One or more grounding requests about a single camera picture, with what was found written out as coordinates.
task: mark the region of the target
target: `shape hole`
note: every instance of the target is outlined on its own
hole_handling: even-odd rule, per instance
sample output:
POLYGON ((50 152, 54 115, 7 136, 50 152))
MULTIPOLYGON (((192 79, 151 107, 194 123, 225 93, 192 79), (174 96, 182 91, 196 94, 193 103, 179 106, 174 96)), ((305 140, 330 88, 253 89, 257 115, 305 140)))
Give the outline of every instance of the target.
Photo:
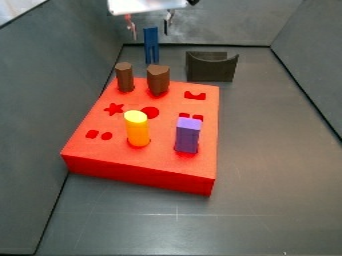
POLYGON ((98 135, 99 135, 99 131, 97 131, 97 130, 90 130, 90 131, 87 132, 87 134, 86 134, 86 138, 89 138, 89 139, 95 139, 95 138, 98 137, 98 135))
POLYGON ((117 105, 115 103, 111 103, 110 107, 106 108, 105 111, 109 111, 110 116, 113 116, 117 113, 123 113, 123 105, 125 104, 117 105))
POLYGON ((189 113, 179 113, 178 116, 179 116, 179 117, 190 117, 190 114, 189 114, 189 113))
POLYGON ((146 145, 146 146, 135 146, 131 144, 131 142, 129 141, 129 138, 127 138, 127 145, 134 148, 134 149, 143 149, 145 147, 147 147, 150 144, 151 144, 151 139, 150 139, 150 143, 146 145))
POLYGON ((102 139, 103 140, 110 140, 113 138, 113 133, 111 132, 106 132, 103 135, 102 135, 102 139))
POLYGON ((193 118, 194 118, 194 119, 200 119, 202 122, 204 122, 204 120, 205 120, 204 115, 194 115, 193 118))
POLYGON ((149 119, 154 119, 159 116, 159 109, 155 107, 146 107, 142 109, 142 112, 146 113, 149 119))
POLYGON ((190 91, 185 92, 185 98, 192 100, 206 100, 208 94, 205 92, 194 95, 190 91))

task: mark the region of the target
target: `red block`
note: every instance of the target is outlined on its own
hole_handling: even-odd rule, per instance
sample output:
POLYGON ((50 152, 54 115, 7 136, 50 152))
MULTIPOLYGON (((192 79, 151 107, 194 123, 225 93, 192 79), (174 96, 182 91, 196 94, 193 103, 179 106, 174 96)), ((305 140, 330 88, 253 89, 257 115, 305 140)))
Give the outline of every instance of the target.
POLYGON ((117 79, 95 103, 62 157, 74 173, 210 196, 217 179, 220 88, 170 82, 155 97, 145 78, 123 93, 117 79), (127 142, 123 113, 142 110, 149 116, 151 143, 143 148, 127 142), (179 115, 202 116, 197 154, 174 150, 179 115))

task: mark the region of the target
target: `gray floor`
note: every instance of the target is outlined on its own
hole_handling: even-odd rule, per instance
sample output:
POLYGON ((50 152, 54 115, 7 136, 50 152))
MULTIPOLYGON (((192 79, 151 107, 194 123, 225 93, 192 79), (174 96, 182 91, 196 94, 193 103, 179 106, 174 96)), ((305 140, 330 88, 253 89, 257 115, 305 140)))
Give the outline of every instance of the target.
MULTIPOLYGON (((342 253, 340 141, 269 48, 162 47, 174 80, 197 49, 241 54, 220 84, 213 196, 70 175, 39 254, 342 253)), ((142 47, 121 61, 146 76, 142 47)))

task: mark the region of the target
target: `brown block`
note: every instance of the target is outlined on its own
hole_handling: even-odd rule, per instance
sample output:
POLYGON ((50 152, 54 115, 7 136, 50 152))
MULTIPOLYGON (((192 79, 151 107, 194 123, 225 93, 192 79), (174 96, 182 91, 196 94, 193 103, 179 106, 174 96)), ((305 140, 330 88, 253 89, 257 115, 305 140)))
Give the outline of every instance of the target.
POLYGON ((121 62, 115 65, 115 73, 118 77, 118 87, 122 92, 131 92, 134 90, 134 72, 133 64, 121 62))
POLYGON ((169 90, 170 67, 150 65, 147 68, 147 84, 154 96, 159 96, 169 90))

